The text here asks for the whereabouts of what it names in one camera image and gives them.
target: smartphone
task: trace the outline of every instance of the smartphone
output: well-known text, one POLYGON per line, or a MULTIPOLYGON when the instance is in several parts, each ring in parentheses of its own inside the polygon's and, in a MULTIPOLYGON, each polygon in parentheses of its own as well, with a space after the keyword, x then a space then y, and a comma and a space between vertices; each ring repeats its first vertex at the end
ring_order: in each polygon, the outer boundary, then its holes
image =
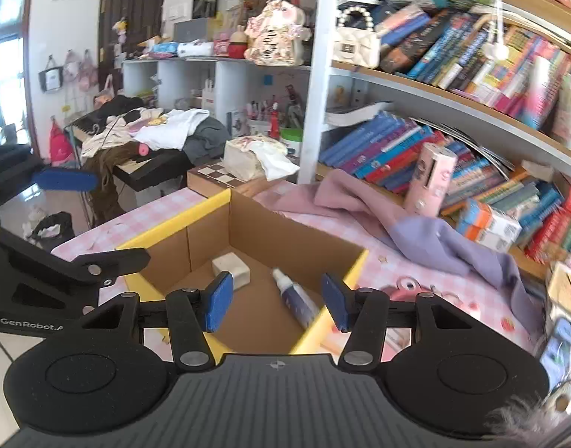
POLYGON ((549 376, 549 390, 555 389, 570 367, 571 321, 559 318, 540 355, 540 363, 549 376))

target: white cube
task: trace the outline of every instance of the white cube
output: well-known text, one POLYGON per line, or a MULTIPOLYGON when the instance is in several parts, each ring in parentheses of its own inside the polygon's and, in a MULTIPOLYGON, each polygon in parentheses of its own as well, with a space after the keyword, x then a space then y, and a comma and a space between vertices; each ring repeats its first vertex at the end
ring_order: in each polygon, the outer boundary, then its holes
POLYGON ((233 252, 214 258, 212 271, 215 275, 221 271, 229 271, 233 276, 234 290, 250 283, 250 268, 233 252))

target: blue gripper pad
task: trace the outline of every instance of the blue gripper pad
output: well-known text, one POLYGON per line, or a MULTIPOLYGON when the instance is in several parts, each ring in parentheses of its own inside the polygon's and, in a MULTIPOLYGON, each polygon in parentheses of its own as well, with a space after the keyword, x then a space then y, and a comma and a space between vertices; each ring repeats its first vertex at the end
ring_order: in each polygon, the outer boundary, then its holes
POLYGON ((36 173, 34 181, 43 190, 88 192, 96 187, 98 177, 82 170, 50 167, 36 173))
POLYGON ((337 283, 327 274, 322 277, 322 295, 335 326, 341 332, 349 332, 350 320, 346 311, 346 299, 337 283))
POLYGON ((215 292, 209 297, 208 310, 205 314, 205 332, 216 332, 218 330, 229 305, 232 303, 232 299, 233 276, 227 274, 220 280, 217 289, 215 289, 215 292))

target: pink checkered tablecloth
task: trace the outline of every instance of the pink checkered tablecloth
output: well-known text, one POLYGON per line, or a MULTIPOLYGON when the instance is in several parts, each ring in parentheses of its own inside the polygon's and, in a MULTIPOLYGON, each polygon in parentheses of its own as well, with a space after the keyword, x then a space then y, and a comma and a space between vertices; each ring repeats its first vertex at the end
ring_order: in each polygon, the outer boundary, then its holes
MULTIPOLYGON (((261 192, 255 200, 263 203, 271 193, 283 194, 295 185, 280 181, 271 189, 261 192)), ((71 261, 80 254, 111 251, 129 239, 149 230, 155 225, 183 212, 204 200, 204 197, 190 189, 182 189, 154 202, 148 203, 121 217, 96 227, 53 250, 53 254, 71 261)), ((310 214, 284 215, 302 224, 326 231, 342 239, 356 243, 368 249, 369 254, 358 281, 358 286, 383 289, 404 287, 404 284, 420 284, 432 289, 463 308, 469 306, 479 312, 480 320, 526 350, 532 350, 528 333, 515 319, 501 292, 477 275, 458 277, 448 273, 434 271, 414 264, 385 244, 369 235, 352 217, 335 219, 310 214)), ((127 290, 123 278, 116 284, 101 289, 99 304, 127 290)), ((345 343, 344 334, 333 332, 323 342, 321 351, 331 352, 335 356, 345 343)), ((386 360, 395 354, 407 339, 407 332, 400 330, 388 334, 388 346, 383 353, 386 360)), ((147 333, 145 345, 152 348, 163 359, 171 359, 171 351, 161 342, 160 336, 147 333)))

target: dark brown door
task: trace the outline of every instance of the dark brown door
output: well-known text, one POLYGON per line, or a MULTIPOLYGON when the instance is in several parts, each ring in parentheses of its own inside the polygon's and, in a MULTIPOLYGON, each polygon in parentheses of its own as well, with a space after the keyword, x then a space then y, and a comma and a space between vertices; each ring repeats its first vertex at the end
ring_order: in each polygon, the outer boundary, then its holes
POLYGON ((122 18, 128 19, 127 41, 123 52, 128 55, 137 44, 161 33, 163 0, 101 0, 99 18, 99 86, 113 73, 114 87, 123 87, 121 72, 114 69, 114 46, 118 43, 113 25, 122 18))

